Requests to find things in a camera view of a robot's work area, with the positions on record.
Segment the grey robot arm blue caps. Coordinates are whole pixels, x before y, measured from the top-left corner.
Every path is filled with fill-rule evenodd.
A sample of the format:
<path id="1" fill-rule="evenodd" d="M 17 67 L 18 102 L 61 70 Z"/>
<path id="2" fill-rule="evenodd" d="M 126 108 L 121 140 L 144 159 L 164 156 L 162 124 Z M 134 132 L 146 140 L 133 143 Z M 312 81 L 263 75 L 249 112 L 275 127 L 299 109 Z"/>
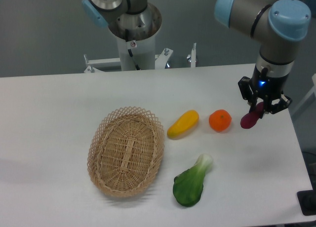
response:
<path id="1" fill-rule="evenodd" d="M 161 14 L 148 0 L 82 0 L 90 19 L 116 37 L 124 71 L 164 68 L 165 56 L 155 57 L 155 36 Z M 238 86 L 250 113 L 263 117 L 287 109 L 283 92 L 301 41 L 311 20 L 309 7 L 299 0 L 217 0 L 215 19 L 260 42 L 252 77 Z"/>

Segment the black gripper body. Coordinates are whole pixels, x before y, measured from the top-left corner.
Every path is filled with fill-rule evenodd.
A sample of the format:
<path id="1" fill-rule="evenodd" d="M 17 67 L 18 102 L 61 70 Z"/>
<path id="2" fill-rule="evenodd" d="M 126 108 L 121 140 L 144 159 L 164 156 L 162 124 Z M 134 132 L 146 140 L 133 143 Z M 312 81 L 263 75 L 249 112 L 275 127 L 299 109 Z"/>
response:
<path id="1" fill-rule="evenodd" d="M 252 91 L 258 93 L 258 98 L 264 99 L 265 95 L 268 95 L 272 104 L 276 104 L 281 97 L 281 94 L 284 94 L 283 87 L 287 80 L 288 75 L 282 77 L 271 77 L 268 76 L 268 68 L 264 67 L 261 70 L 255 66 L 253 75 L 251 78 L 252 81 Z"/>

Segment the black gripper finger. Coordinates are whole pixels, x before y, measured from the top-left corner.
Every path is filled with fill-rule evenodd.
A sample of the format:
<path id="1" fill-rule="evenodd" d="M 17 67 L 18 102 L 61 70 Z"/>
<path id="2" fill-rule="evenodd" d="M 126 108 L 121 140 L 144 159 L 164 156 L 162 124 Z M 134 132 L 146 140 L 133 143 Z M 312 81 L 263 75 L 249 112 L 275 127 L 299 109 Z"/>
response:
<path id="1" fill-rule="evenodd" d="M 238 87 L 241 92 L 241 96 L 244 100 L 247 101 L 250 106 L 249 113 L 253 112 L 256 109 L 258 93 L 252 91 L 252 81 L 250 78 L 243 76 L 239 82 Z"/>
<path id="2" fill-rule="evenodd" d="M 292 99 L 284 94 L 281 94 L 278 103 L 272 104 L 272 100 L 268 95 L 264 96 L 263 108 L 261 109 L 259 118 L 262 119 L 265 114 L 276 114 L 287 109 L 292 103 Z"/>

